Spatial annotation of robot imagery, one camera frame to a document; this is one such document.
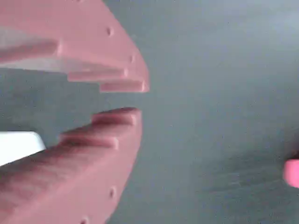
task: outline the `white object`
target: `white object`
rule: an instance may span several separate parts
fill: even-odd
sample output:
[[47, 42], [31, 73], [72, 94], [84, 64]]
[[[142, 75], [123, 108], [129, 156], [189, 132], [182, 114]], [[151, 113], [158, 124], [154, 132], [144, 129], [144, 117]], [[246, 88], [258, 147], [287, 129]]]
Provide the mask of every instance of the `white object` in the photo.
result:
[[0, 166], [44, 149], [41, 137], [35, 132], [0, 132]]

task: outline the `pink 3d-printed part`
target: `pink 3d-printed part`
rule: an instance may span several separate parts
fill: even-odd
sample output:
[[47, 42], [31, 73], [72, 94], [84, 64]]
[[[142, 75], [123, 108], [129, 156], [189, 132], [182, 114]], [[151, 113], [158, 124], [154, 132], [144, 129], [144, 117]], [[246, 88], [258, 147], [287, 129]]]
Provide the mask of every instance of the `pink 3d-printed part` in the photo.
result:
[[61, 142], [0, 167], [0, 224], [103, 224], [132, 170], [142, 134], [135, 108], [95, 114]]
[[285, 163], [284, 179], [292, 187], [299, 188], [299, 160]]
[[0, 0], [0, 67], [63, 72], [107, 92], [149, 90], [139, 50], [101, 0]]

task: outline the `small hole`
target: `small hole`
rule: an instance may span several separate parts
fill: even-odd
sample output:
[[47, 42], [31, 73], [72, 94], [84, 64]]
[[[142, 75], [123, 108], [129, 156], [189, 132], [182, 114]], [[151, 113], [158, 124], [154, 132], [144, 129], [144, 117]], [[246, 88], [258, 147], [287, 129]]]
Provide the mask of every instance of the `small hole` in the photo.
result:
[[110, 199], [114, 199], [114, 198], [116, 198], [116, 187], [115, 186], [113, 186], [111, 189], [110, 189], [110, 192], [109, 192], [109, 198]]
[[89, 224], [89, 218], [85, 217], [81, 220], [80, 224]]
[[108, 36], [113, 36], [113, 34], [114, 34], [113, 28], [111, 28], [111, 27], [107, 27], [106, 32], [107, 32]]

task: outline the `pink gripper jaw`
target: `pink gripper jaw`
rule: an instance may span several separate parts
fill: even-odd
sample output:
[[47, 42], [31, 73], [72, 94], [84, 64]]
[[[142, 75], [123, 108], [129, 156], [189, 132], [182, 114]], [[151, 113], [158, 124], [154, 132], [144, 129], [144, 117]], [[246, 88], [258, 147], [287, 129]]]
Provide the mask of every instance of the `pink gripper jaw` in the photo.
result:
[[141, 53], [101, 0], [0, 0], [0, 67], [66, 73], [105, 92], [146, 92]]
[[57, 146], [0, 167], [0, 223], [105, 223], [132, 170], [141, 119], [135, 108], [95, 114]]
[[285, 163], [284, 179], [290, 186], [299, 188], [299, 160], [288, 160]]

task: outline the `gray surface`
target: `gray surface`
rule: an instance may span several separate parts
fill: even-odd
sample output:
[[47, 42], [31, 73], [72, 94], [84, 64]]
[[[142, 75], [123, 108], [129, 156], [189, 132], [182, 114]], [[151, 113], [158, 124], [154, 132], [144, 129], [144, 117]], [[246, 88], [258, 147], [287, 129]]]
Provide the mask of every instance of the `gray surface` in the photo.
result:
[[92, 112], [137, 106], [142, 147], [110, 224], [297, 223], [299, 190], [281, 172], [299, 127], [299, 3], [106, 2], [143, 53], [151, 92], [1, 70], [0, 125], [50, 145]]

